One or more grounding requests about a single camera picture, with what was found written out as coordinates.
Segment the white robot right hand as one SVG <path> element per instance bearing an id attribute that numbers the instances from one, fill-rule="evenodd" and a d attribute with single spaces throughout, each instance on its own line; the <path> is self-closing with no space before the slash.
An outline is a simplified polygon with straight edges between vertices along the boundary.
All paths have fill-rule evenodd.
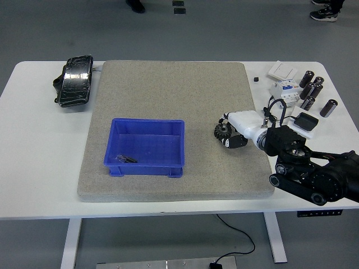
<path id="1" fill-rule="evenodd" d="M 264 150 L 267 133 L 264 123 L 266 120 L 254 110 L 224 113 L 215 126 L 214 136 L 228 149 L 244 147 L 251 140 Z"/>

